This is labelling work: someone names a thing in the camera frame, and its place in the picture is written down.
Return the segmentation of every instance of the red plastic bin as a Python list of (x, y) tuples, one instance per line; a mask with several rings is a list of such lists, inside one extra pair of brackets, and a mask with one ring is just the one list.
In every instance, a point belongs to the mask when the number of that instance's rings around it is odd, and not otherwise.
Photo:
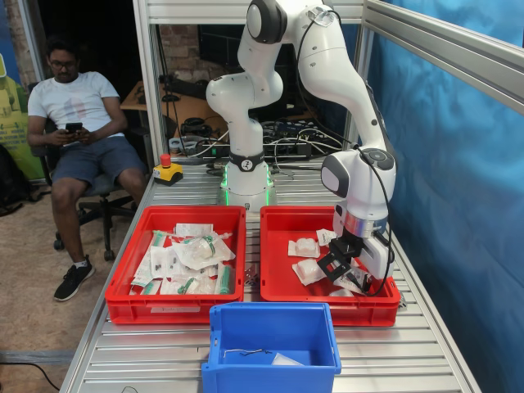
[[(317, 238), (318, 229), (333, 228), (331, 206), (268, 206), (260, 212), (260, 297), (266, 301), (328, 303), (335, 326), (392, 326), (400, 303), (393, 278), (380, 295), (333, 297), (340, 289), (324, 278), (305, 287), (291, 268), (303, 257), (287, 256), (287, 244), (301, 237)], [(329, 252), (320, 247), (320, 258)], [(382, 280), (373, 280), (371, 292)]]
[[(129, 294), (134, 273), (146, 254), (153, 230), (172, 233), (176, 223), (213, 224), (218, 234), (232, 233), (225, 243), (236, 255), (227, 263), (235, 268), (231, 295)], [(170, 246), (167, 239), (165, 246)], [(246, 209), (239, 206), (153, 206), (142, 212), (133, 236), (106, 290), (113, 323), (209, 323), (210, 308), (244, 297)]]

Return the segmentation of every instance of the blue plastic bin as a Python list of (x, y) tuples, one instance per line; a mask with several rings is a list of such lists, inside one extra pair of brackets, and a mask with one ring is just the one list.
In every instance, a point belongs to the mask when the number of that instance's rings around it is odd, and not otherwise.
[[(341, 373), (327, 304), (219, 305), (210, 311), (210, 328), (204, 393), (331, 393)], [(273, 366), (277, 353), (303, 366)]]

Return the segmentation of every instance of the brick wall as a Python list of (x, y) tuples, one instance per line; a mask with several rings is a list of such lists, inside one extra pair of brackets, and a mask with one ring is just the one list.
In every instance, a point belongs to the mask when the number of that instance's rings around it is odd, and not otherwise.
[(200, 59), (196, 25), (162, 25), (160, 36), (169, 72), (178, 78), (196, 82), (228, 73), (221, 65)]
[(9, 23), (9, 30), (11, 32), (11, 41), (15, 49), (18, 73), (20, 74), (22, 86), (27, 88), (28, 84), (36, 82), (36, 75), (34, 74), (29, 45), (25, 37), (20, 8), (18, 7), (17, 0), (4, 0), (4, 5), (6, 7), (7, 22)]

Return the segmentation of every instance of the man sitting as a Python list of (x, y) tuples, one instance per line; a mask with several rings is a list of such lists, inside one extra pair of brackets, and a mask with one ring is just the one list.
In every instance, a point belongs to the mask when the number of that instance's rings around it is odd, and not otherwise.
[[(55, 76), (31, 93), (27, 142), (61, 147), (52, 176), (52, 212), (73, 266), (54, 298), (66, 301), (95, 271), (82, 249), (77, 200), (104, 172), (138, 204), (147, 185), (146, 168), (122, 134), (128, 123), (111, 83), (97, 72), (79, 73), (77, 48), (63, 38), (47, 43), (47, 63)], [(58, 128), (54, 133), (44, 133), (47, 118)], [(68, 133), (68, 123), (82, 123), (83, 128)]]

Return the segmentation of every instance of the plastic crate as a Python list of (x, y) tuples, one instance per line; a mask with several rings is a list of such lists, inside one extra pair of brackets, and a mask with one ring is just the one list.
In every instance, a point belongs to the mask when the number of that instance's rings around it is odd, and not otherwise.
[[(210, 321), (205, 393), (332, 392), (341, 359), (328, 305), (232, 303), (213, 307)], [(263, 351), (229, 351), (238, 349)], [(303, 366), (272, 365), (277, 353)]]
[[(235, 270), (230, 295), (129, 294), (134, 273), (146, 254), (153, 230), (172, 233), (176, 223), (213, 224), (218, 234), (232, 233), (225, 243), (236, 255), (226, 262)], [(165, 246), (170, 246), (167, 239)], [(246, 210), (238, 206), (153, 206), (142, 212), (133, 236), (106, 290), (113, 323), (208, 323), (214, 305), (242, 301), (246, 254)]]
[[(260, 297), (266, 301), (313, 301), (328, 303), (335, 326), (392, 326), (400, 303), (393, 278), (374, 297), (329, 296), (340, 289), (324, 278), (305, 287), (291, 268), (303, 257), (287, 256), (288, 241), (317, 239), (318, 229), (333, 228), (333, 207), (268, 206), (260, 212)], [(320, 247), (321, 258), (329, 252)], [(382, 280), (373, 280), (375, 292)]]

